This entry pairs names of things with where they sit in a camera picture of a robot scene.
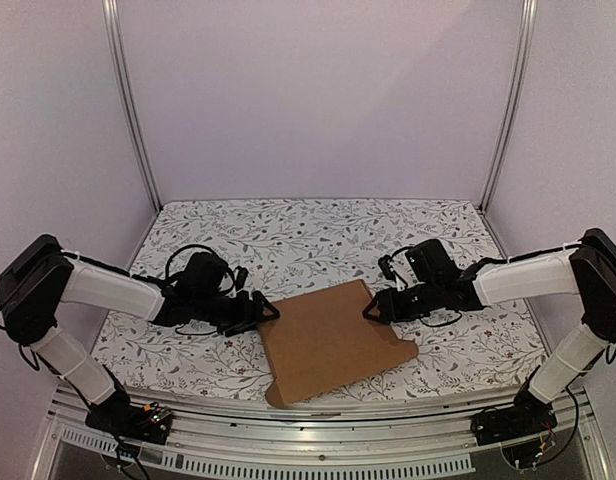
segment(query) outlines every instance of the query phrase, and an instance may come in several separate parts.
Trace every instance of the vented metal panel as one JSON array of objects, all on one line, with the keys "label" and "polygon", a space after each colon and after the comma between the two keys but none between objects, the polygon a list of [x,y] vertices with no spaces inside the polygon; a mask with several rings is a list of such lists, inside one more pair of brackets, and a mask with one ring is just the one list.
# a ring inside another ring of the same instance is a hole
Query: vented metal panel
[{"label": "vented metal panel", "polygon": [[[66,443],[115,456],[116,442],[108,435],[73,426],[64,426]],[[421,462],[373,465],[366,467],[306,467],[248,464],[219,461],[187,453],[164,452],[161,462],[142,460],[144,465],[193,475],[217,478],[249,478],[254,480],[398,480],[434,479],[474,472],[470,455],[453,455]]]}]

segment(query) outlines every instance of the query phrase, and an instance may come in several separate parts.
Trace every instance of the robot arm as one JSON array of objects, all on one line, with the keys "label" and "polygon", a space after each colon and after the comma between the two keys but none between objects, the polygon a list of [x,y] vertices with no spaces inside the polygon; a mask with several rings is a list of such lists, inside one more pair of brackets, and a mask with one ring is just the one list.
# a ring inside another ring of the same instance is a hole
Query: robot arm
[{"label": "robot arm", "polygon": [[[60,303],[81,303],[126,313],[157,325],[205,320],[218,333],[235,335],[278,317],[259,292],[241,287],[247,271],[230,270],[216,253],[195,253],[182,272],[158,280],[128,272],[62,250],[42,235],[0,275],[3,328],[20,348],[30,347],[41,361],[65,379],[87,402],[86,424],[115,435],[165,443],[170,410],[158,405],[132,406],[112,373],[97,363],[55,319]],[[229,277],[231,288],[221,289]],[[235,297],[226,294],[233,288]],[[272,314],[266,315],[267,308]]]},{"label": "robot arm", "polygon": [[[404,291],[378,292],[364,310],[382,323],[411,321],[446,308],[476,311],[489,305],[551,294],[577,294],[584,306],[582,323],[522,385],[514,406],[475,416],[479,444],[509,440],[556,426],[551,402],[578,376],[584,375],[611,343],[616,343],[616,246],[599,229],[588,230],[579,242],[507,260],[485,258],[460,270],[439,240],[406,250],[421,282]],[[392,257],[379,266],[394,279]]]}]

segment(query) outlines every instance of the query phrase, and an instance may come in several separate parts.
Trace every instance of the white wall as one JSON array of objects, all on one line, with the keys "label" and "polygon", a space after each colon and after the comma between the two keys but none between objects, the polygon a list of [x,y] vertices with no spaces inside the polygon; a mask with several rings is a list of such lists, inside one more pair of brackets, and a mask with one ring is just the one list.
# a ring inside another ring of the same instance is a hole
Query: white wall
[{"label": "white wall", "polygon": [[477,200],[522,3],[120,2],[164,200]]},{"label": "white wall", "polygon": [[[43,232],[124,265],[148,227],[109,56],[101,2],[0,1],[0,272]],[[92,344],[101,312],[59,317]],[[54,385],[0,331],[0,480],[25,478]]]},{"label": "white wall", "polygon": [[[539,2],[532,56],[490,218],[511,253],[599,226],[616,242],[616,0]],[[556,344],[573,297],[537,301]],[[586,378],[616,471],[616,363]]]}]

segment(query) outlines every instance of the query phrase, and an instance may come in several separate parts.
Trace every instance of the table surface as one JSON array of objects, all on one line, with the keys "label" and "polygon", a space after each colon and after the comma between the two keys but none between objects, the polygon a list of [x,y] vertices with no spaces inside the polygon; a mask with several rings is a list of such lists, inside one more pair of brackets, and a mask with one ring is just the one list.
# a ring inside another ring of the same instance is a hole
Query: table surface
[{"label": "table surface", "polygon": [[[232,267],[247,267],[246,288],[259,289],[272,301],[358,278],[377,290],[390,285],[377,259],[429,238],[440,238],[462,268],[499,256],[476,210],[464,201],[192,201],[164,207],[132,272],[163,276],[175,250],[201,243]],[[182,268],[188,256],[178,257],[173,270]],[[412,278],[404,265],[399,268]],[[427,321],[434,325],[455,315],[439,311]],[[428,328],[415,321],[394,329],[417,342],[418,358],[309,402],[406,400],[513,386],[546,355],[523,301],[464,313],[450,327]],[[212,331],[195,321],[182,330]],[[229,339],[186,336],[110,313],[93,355],[127,385],[177,395],[262,402],[272,382],[256,332]]]}]

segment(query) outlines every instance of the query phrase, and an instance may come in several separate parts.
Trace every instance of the brown cardboard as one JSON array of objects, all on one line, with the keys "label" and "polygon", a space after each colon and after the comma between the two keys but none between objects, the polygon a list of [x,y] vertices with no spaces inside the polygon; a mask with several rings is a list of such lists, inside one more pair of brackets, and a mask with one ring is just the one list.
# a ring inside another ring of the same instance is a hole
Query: brown cardboard
[{"label": "brown cardboard", "polygon": [[398,339],[390,325],[363,318],[371,298],[355,280],[274,303],[281,318],[259,325],[275,377],[268,403],[285,407],[418,355],[417,345]]}]

